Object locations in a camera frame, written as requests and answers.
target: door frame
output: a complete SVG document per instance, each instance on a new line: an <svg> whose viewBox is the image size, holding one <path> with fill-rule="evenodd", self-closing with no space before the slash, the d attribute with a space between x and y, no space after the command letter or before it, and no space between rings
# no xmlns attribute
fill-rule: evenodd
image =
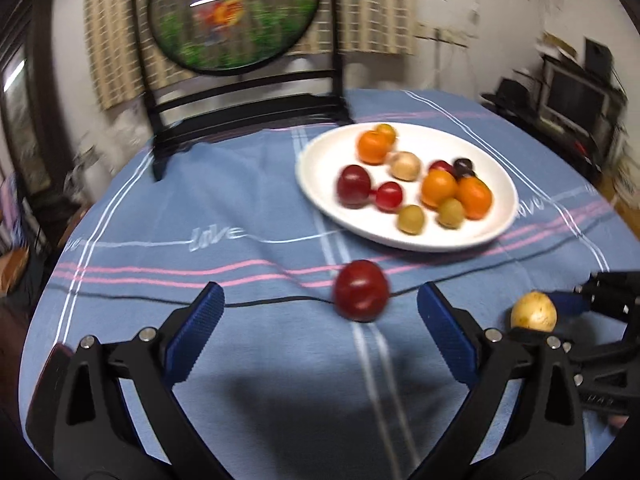
<svg viewBox="0 0 640 480"><path fill-rule="evenodd" d="M51 188L28 195L34 202L41 194L62 194L67 174L74 162L64 125L58 87L53 66L52 50L53 0L22 0L8 23L0 32L0 73L3 73L20 46L24 45L27 94L33 129ZM8 117L4 102L4 85L0 84L0 118L4 136L14 162L17 157L8 131Z"/></svg>

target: blue gripper pad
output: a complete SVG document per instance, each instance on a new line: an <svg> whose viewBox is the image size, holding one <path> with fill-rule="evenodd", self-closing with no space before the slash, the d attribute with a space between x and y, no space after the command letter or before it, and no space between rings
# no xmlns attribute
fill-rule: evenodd
<svg viewBox="0 0 640 480"><path fill-rule="evenodd" d="M418 290L418 313L453 378L471 388L478 382L476 349L456 322L450 307L442 302L428 283Z"/></svg>
<svg viewBox="0 0 640 480"><path fill-rule="evenodd" d="M189 317L166 346L164 382L169 386L185 381L225 309L225 293L217 283L208 283L189 307Z"/></svg>
<svg viewBox="0 0 640 480"><path fill-rule="evenodd" d="M546 293L559 314L563 316L580 316L591 309L590 303L580 294L556 290Z"/></svg>

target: red cherry tomato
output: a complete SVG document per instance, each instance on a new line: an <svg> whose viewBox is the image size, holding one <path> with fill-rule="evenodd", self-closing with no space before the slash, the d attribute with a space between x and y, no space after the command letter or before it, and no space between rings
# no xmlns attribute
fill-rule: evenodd
<svg viewBox="0 0 640 480"><path fill-rule="evenodd" d="M380 211L393 213L402 205L402 187L397 182L385 182L376 191L376 206Z"/></svg>
<svg viewBox="0 0 640 480"><path fill-rule="evenodd" d="M443 170L452 174L453 177L456 176L456 170L446 160L436 160L435 162L432 162L429 166L429 171L431 170Z"/></svg>
<svg viewBox="0 0 640 480"><path fill-rule="evenodd" d="M385 309L389 284L379 266L356 260L342 268L334 283L334 303L338 313L352 321L370 322Z"/></svg>
<svg viewBox="0 0 640 480"><path fill-rule="evenodd" d="M362 166L351 164L340 173L335 190L342 205L362 207L369 202L371 177Z"/></svg>

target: small potato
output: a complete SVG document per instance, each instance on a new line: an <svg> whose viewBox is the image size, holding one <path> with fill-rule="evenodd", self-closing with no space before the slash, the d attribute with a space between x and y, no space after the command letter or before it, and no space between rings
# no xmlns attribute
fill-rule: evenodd
<svg viewBox="0 0 640 480"><path fill-rule="evenodd" d="M552 332L558 313L546 294L533 291L521 297L511 309L511 328L516 326Z"/></svg>
<svg viewBox="0 0 640 480"><path fill-rule="evenodd" d="M420 159L413 153L395 152L389 158L389 173L398 180L413 182L420 175L421 167Z"/></svg>

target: green olive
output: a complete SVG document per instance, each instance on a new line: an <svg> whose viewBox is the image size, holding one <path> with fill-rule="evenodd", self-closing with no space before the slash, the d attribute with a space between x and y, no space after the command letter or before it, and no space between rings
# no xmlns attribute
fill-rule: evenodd
<svg viewBox="0 0 640 480"><path fill-rule="evenodd" d="M455 198L447 198L438 208L438 224L447 229L460 229L465 220L465 209Z"/></svg>
<svg viewBox="0 0 640 480"><path fill-rule="evenodd" d="M425 222L424 211L419 205L404 206L398 213L398 229L408 235L419 235Z"/></svg>

